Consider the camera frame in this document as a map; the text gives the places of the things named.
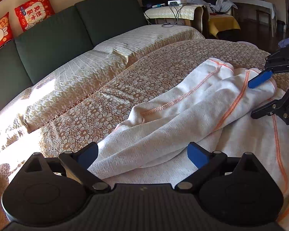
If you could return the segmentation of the white garment orange stitching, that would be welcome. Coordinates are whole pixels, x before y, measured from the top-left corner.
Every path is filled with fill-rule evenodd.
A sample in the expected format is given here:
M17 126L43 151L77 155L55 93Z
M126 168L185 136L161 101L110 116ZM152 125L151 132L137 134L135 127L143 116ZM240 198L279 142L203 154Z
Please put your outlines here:
M196 170L187 157L191 142L231 157L252 152L286 199L278 222L289 230L289 125L277 116L251 118L252 109L284 91L273 79L250 89L248 81L259 72L219 59L204 61L173 89L134 106L98 144L89 171L111 185L175 185Z

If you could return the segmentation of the floral lace table cover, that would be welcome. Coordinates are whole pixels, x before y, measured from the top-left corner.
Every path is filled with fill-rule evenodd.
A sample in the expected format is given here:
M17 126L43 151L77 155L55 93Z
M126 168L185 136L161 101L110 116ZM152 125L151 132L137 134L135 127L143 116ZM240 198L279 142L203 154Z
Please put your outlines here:
M204 61L217 59L222 67L214 64L197 79L192 86L196 93L211 85L222 71L255 74L263 69L267 55L253 46L218 40L178 42L146 55L65 114L3 150L0 197L31 150L54 157L61 151L76 151L92 141L100 142L116 131L135 105L166 93ZM247 91L246 81L241 82L234 99L214 121L215 132L202 139L200 145L232 157L253 152L283 192L285 205L279 224L289 230L289 125L277 116L254 120L246 115L235 120L234 114ZM0 203L0 230L7 224Z

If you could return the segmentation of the cream quilted sofa cover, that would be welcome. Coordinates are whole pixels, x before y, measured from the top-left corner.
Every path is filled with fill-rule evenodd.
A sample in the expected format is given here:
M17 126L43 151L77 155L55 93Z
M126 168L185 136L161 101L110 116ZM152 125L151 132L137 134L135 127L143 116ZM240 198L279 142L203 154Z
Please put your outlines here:
M0 111L0 152L73 108L147 54L204 39L189 26L146 25L98 44L24 89Z

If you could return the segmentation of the side table with cream cloth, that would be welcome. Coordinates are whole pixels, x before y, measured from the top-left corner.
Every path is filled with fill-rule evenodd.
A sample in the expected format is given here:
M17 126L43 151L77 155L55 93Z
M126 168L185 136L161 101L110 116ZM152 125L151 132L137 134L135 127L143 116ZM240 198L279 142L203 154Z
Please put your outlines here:
M189 26L198 30L205 37L209 35L209 12L204 5L184 4L151 8L145 11L144 15L151 23Z

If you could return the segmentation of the white power strip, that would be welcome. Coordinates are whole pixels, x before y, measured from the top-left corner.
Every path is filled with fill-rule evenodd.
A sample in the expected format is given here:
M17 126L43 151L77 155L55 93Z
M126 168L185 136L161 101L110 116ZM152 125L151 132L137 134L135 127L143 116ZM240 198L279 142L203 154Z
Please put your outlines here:
M168 1L168 6L182 6L183 2L181 0Z

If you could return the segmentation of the dark green sofa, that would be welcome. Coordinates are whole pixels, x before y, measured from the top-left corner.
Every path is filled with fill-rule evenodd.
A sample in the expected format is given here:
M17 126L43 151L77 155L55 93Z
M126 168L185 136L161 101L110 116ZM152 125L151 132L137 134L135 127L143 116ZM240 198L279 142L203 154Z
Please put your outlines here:
M68 61L145 25L137 0L84 0L9 40L0 48L0 111Z

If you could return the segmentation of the red rabbit cushion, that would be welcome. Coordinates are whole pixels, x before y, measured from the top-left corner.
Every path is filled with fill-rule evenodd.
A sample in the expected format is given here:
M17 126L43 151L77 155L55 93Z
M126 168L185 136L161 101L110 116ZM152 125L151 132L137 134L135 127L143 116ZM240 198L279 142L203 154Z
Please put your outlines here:
M9 12L0 18L0 48L13 39L12 29L9 22Z

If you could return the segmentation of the red text cushion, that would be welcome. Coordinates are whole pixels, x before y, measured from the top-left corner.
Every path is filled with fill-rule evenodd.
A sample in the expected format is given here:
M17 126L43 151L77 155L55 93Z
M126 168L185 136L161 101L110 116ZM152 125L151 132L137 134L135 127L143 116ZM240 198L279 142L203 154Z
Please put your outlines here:
M29 0L14 11L23 31L55 14L50 0Z

